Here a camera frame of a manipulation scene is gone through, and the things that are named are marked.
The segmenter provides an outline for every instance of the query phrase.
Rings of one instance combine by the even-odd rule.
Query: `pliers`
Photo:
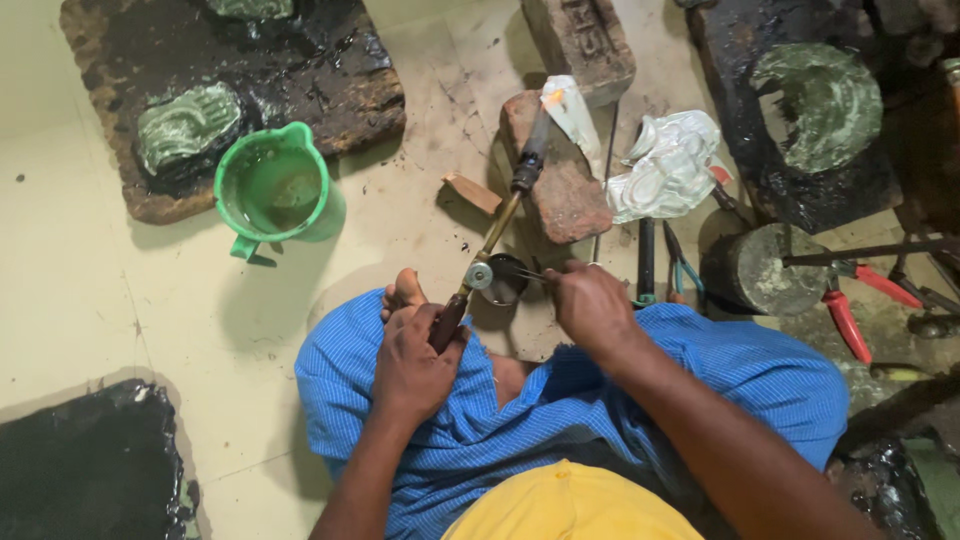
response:
[[[866,341],[863,340],[863,334],[860,328],[853,320],[853,314],[850,311],[850,301],[847,295],[840,292],[839,276],[853,278],[874,289],[886,294],[893,300],[907,307],[923,307],[923,303],[915,296],[904,290],[894,282],[880,276],[870,269],[866,264],[857,264],[852,260],[835,260],[831,265],[833,272],[827,286],[827,292],[824,294],[823,303],[827,305],[833,322],[837,325],[837,330],[843,336],[847,346],[850,347],[853,357],[865,364],[873,361],[873,355],[867,348]]]
[[[704,288],[704,283],[700,281],[700,276],[697,276],[693,266],[690,266],[690,263],[686,261],[684,251],[680,249],[680,241],[677,240],[677,236],[673,234],[673,229],[670,229],[670,225],[666,221],[663,222],[663,237],[666,239],[666,249],[670,252],[670,264],[673,266],[673,290],[684,294],[684,272],[686,272],[697,287],[699,306],[705,306],[707,290]]]
[[[844,276],[864,282],[904,306],[913,308],[924,306],[924,303],[918,300],[916,296],[903,290],[903,287],[896,283],[880,276],[866,264],[857,264],[854,260],[835,260],[831,266],[837,276]]]
[[[867,342],[863,340],[863,334],[860,333],[860,328],[853,319],[847,295],[840,292],[840,279],[837,274],[830,276],[822,302],[827,305],[830,316],[833,317],[833,322],[837,325],[837,330],[843,336],[847,347],[850,347],[853,357],[869,365],[874,360],[874,356],[870,354]]]

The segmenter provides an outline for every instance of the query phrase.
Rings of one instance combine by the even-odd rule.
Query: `hand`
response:
[[[436,304],[399,309],[383,327],[376,353],[372,414],[389,416],[413,431],[446,401],[467,346],[466,328],[437,355],[427,343],[434,319],[444,310]]]
[[[544,277],[554,285],[557,322],[595,361],[634,335],[649,340],[634,320],[626,287],[600,266],[572,259],[565,273],[548,269]]]

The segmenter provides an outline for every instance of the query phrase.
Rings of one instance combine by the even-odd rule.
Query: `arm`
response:
[[[467,344],[463,331],[442,355],[427,344],[430,326],[442,310],[429,304],[416,312],[406,307],[384,326],[370,416],[309,540],[383,538],[403,449],[446,400]]]
[[[657,423],[742,538],[881,538],[782,438],[657,347],[616,278],[578,261],[547,278],[566,333]]]

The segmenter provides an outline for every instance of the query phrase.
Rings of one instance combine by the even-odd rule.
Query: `blowtorch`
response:
[[[437,353],[442,353],[449,345],[450,340],[453,339],[453,334],[457,331],[460,321],[467,311],[467,300],[470,293],[474,289],[486,288],[493,282],[493,270],[488,264],[491,251],[506,230],[507,224],[514,217],[516,208],[520,205],[520,200],[530,194],[540,177],[540,172],[543,170],[543,159],[546,157],[550,122],[550,115],[541,104],[534,119],[530,136],[527,137],[527,141],[523,144],[523,150],[520,152],[519,163],[514,169],[514,178],[510,183],[510,191],[513,196],[507,201],[503,211],[500,212],[496,222],[493,223],[487,242],[470,262],[467,273],[460,283],[460,290],[450,297],[444,312],[441,313],[430,332],[429,343]]]

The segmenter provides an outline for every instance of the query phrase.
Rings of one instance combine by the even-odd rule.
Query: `foot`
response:
[[[395,311],[411,307],[416,309],[428,301],[417,272],[413,268],[404,268],[396,275],[396,283],[387,285],[384,291],[380,310],[380,319],[387,322]],[[497,410],[503,408],[510,400],[520,395],[520,390],[527,380],[527,375],[537,367],[535,362],[525,362],[496,355],[488,351],[493,364],[493,385],[496,387]]]
[[[417,272],[413,268],[404,268],[396,275],[396,283],[387,285],[387,290],[380,299],[383,309],[380,310],[380,319],[387,322],[394,311],[405,307],[416,309],[426,304],[426,296],[420,289]]]

